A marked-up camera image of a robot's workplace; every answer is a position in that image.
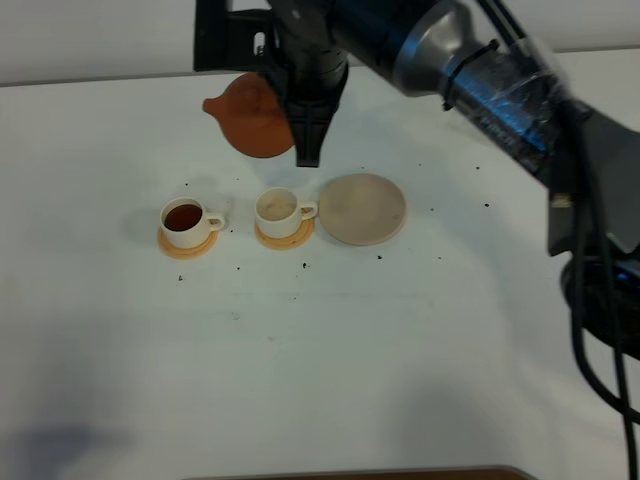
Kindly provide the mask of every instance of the white table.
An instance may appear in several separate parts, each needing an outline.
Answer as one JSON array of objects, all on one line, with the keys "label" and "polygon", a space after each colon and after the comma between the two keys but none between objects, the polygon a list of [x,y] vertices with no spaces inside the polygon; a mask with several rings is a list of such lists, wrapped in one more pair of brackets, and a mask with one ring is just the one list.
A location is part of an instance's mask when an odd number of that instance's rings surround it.
[{"label": "white table", "polygon": [[[640,128],[640,50],[560,61],[580,96]],[[0,477],[512,465],[623,478],[619,416],[570,352],[568,257],[546,255],[543,188],[439,99],[364,68],[319,170],[295,169],[293,151],[246,158],[200,109],[232,78],[0,90]],[[354,172],[406,191],[397,237],[255,240],[263,189],[311,197]],[[196,261],[155,243],[158,209],[181,194],[229,218]],[[612,385],[608,349],[590,350]]]}]

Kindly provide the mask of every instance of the tea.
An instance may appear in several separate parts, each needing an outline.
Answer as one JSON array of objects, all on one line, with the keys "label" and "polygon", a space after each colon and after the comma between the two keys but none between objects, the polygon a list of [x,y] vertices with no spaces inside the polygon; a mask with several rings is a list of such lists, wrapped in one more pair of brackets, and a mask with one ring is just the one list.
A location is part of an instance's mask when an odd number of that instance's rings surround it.
[{"label": "tea", "polygon": [[201,218],[202,209],[197,205],[180,205],[167,214],[164,226],[174,232],[184,232],[195,227]]}]

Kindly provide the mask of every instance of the wooden coaster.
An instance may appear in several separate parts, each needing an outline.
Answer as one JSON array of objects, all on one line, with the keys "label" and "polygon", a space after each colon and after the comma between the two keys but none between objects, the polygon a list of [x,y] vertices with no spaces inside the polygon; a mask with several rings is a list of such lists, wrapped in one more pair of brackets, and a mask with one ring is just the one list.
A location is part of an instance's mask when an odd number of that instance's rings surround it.
[{"label": "wooden coaster", "polygon": [[349,245],[386,242],[407,219],[402,190],[391,180],[369,173],[334,180],[320,194],[318,207],[325,230]]},{"label": "wooden coaster", "polygon": [[255,225],[256,238],[261,244],[272,250],[291,250],[293,248],[298,248],[299,246],[307,243],[307,240],[311,238],[311,235],[313,234],[313,230],[315,228],[315,223],[313,220],[313,218],[310,218],[309,220],[305,220],[304,222],[302,222],[302,225],[300,225],[300,229],[287,238],[267,237],[260,231],[258,225]]},{"label": "wooden coaster", "polygon": [[209,238],[205,240],[205,242],[201,245],[198,245],[194,248],[177,248],[169,243],[167,237],[162,232],[162,230],[158,230],[158,245],[160,246],[160,250],[162,250],[165,255],[175,258],[176,260],[189,260],[190,258],[196,258],[200,255],[204,255],[211,247],[213,247],[218,239],[218,232],[211,232]]}]

